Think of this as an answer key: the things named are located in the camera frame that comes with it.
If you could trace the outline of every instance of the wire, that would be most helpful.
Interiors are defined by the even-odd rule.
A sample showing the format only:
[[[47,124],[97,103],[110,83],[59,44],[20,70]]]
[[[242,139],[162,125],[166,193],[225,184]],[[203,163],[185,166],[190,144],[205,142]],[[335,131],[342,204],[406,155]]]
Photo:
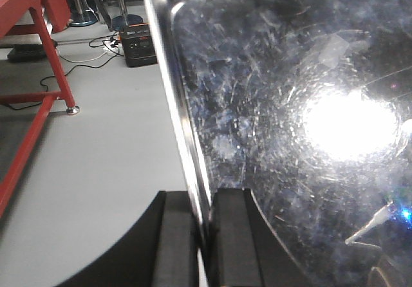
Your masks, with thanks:
[[[78,67],[87,67],[87,68],[99,69],[99,68],[105,66],[111,60],[113,60],[115,57],[121,55],[119,52],[114,52],[114,51],[112,51],[112,52],[115,53],[115,55],[111,55],[110,59],[106,60],[103,64],[98,65],[98,66],[90,66],[90,65],[85,65],[85,64],[74,65],[72,68],[70,68],[70,70],[67,73],[64,74],[64,76],[67,77],[73,70],[75,70]],[[51,78],[55,78],[55,75],[44,77],[39,82],[39,84],[45,89],[45,92],[49,91],[49,87],[48,87],[47,84],[44,83],[44,81],[46,81],[48,79],[51,79]],[[24,106],[24,107],[20,107],[20,108],[16,108],[16,107],[12,106],[11,104],[3,104],[3,106],[8,107],[9,109],[14,110],[14,111],[20,111],[20,110],[24,110],[24,109],[39,106],[41,104],[42,104],[42,102],[38,102],[36,104],[29,105],[29,106]]]
[[[104,47],[104,43],[102,42],[102,44],[98,44],[97,46],[92,46],[92,44],[95,42],[95,41],[97,41],[97,40],[99,40],[99,39],[102,39],[102,38],[111,38],[111,39],[113,39],[113,40],[115,40],[115,35],[117,34],[118,32],[114,32],[112,35],[110,35],[110,36],[100,36],[100,37],[96,37],[96,38],[93,38],[92,40],[90,40],[89,42],[88,42],[88,45],[89,45],[89,47],[90,48],[99,48],[99,47]]]
[[[100,54],[98,57],[95,57],[95,58],[93,58],[93,59],[88,59],[88,60],[69,60],[69,59],[67,59],[66,57],[63,57],[63,56],[61,55],[60,50],[59,50],[58,48],[56,48],[56,50],[57,50],[57,54],[59,55],[60,58],[66,60],[66,61],[68,61],[68,62],[70,62],[70,63],[85,63],[85,62],[91,62],[91,61],[93,61],[93,60],[97,60],[97,59],[103,57],[103,55],[106,54],[106,52],[103,52],[103,53]]]
[[[108,46],[106,43],[107,43],[107,42],[111,42],[111,41],[108,41],[108,40],[104,40],[104,41],[102,41],[102,42],[103,42],[104,46],[106,47],[105,50],[108,50],[108,51],[110,51],[111,53],[114,53],[115,56],[116,56],[116,55],[119,55],[119,56],[121,56],[121,57],[124,57],[124,55],[120,53],[120,48],[119,48],[117,45],[115,45],[115,46],[109,45],[109,46]],[[117,48],[117,52],[115,52],[115,51],[112,50],[112,48],[114,48],[114,47]]]

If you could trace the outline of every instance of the black box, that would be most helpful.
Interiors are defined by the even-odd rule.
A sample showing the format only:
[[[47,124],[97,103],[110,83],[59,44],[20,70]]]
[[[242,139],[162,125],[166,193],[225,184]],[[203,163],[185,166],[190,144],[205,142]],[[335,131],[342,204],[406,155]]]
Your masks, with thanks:
[[[155,48],[147,23],[125,26],[120,31],[120,39],[126,64],[129,67],[157,63]]]

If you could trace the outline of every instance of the stand base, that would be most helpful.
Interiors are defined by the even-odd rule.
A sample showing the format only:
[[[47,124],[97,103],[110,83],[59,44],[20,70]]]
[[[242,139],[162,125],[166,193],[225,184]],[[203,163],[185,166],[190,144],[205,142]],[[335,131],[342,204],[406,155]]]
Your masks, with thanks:
[[[73,12],[71,14],[71,19],[73,21],[69,24],[69,26],[72,26],[75,28],[89,26],[97,22],[97,17],[91,10],[86,10],[83,14]]]
[[[129,25],[141,24],[143,23],[143,18],[139,15],[127,15],[127,23],[129,23]],[[124,18],[121,15],[111,20],[113,31],[120,31],[125,25]]]

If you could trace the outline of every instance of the black cable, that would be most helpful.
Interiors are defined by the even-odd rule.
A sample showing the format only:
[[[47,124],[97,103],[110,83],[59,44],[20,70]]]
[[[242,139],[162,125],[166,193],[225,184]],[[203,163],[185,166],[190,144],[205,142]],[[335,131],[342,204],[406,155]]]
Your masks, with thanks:
[[[92,40],[89,41],[88,45],[89,45],[90,48],[104,47],[104,43],[103,43],[103,42],[102,42],[102,44],[98,44],[97,46],[92,46],[91,44],[93,44],[96,40],[102,39],[102,38],[108,38],[108,37],[110,37],[110,38],[114,39],[114,37],[115,37],[115,35],[116,35],[117,33],[118,33],[118,32],[115,32],[115,33],[113,33],[113,34],[110,35],[110,36],[107,36],[107,35],[106,35],[106,36],[100,36],[100,37],[93,38]]]
[[[115,57],[117,57],[118,55],[121,55],[119,52],[114,52],[114,51],[112,51],[112,52],[115,53],[115,55],[111,56],[110,59],[108,59],[108,60],[107,60],[106,62],[104,62],[103,64],[101,64],[101,65],[99,65],[99,66],[90,66],[90,65],[85,65],[85,64],[74,65],[72,68],[70,68],[70,70],[69,70],[64,76],[67,77],[67,76],[68,76],[73,70],[75,70],[75,68],[77,68],[77,67],[87,67],[87,68],[99,69],[99,68],[105,66],[108,62],[110,62],[111,60],[113,60],[113,59],[114,59]],[[47,76],[47,77],[44,77],[43,79],[40,80],[39,84],[40,84],[42,87],[45,88],[45,92],[49,92],[49,87],[48,87],[47,84],[44,83],[44,81],[47,80],[47,79],[55,78],[55,77],[56,77],[55,75],[53,75],[53,76]],[[20,107],[20,108],[16,108],[16,107],[14,107],[14,106],[12,106],[12,105],[10,105],[10,104],[3,104],[3,106],[8,107],[8,108],[10,108],[11,110],[14,110],[14,111],[20,111],[20,110],[24,110],[24,109],[28,109],[28,108],[32,108],[32,107],[39,106],[39,105],[41,105],[41,104],[42,104],[42,102],[38,102],[38,103],[36,103],[36,104],[29,105],[29,106],[24,106],[24,107]]]

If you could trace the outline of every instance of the white cable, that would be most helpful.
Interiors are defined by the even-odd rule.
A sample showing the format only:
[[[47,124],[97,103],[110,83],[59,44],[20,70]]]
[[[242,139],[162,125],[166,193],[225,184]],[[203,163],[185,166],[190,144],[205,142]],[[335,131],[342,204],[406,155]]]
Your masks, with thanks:
[[[379,209],[372,217],[372,219],[364,225],[359,231],[354,233],[351,237],[345,240],[346,245],[352,245],[358,238],[369,232],[372,228],[379,226],[386,221],[390,220],[394,212],[394,205],[389,203],[381,209]]]
[[[120,48],[118,46],[112,47],[110,44],[108,46],[106,43],[107,43],[106,41],[103,41],[103,44],[104,44],[103,50],[106,50],[106,52],[109,51],[111,53],[114,53],[114,55],[113,55],[114,57],[116,57],[117,55],[123,55],[123,54],[120,53]]]
[[[66,61],[68,61],[68,62],[71,62],[71,63],[91,62],[91,61],[93,61],[93,60],[97,60],[97,59],[103,57],[103,56],[107,53],[107,52],[105,51],[105,52],[103,52],[102,54],[100,54],[98,57],[95,57],[95,58],[93,58],[93,59],[88,59],[88,60],[69,60],[69,59],[63,57],[63,56],[60,54],[60,50],[59,50],[58,48],[56,48],[56,50],[57,50],[57,54],[59,55],[59,57],[61,57],[62,59],[66,60]]]

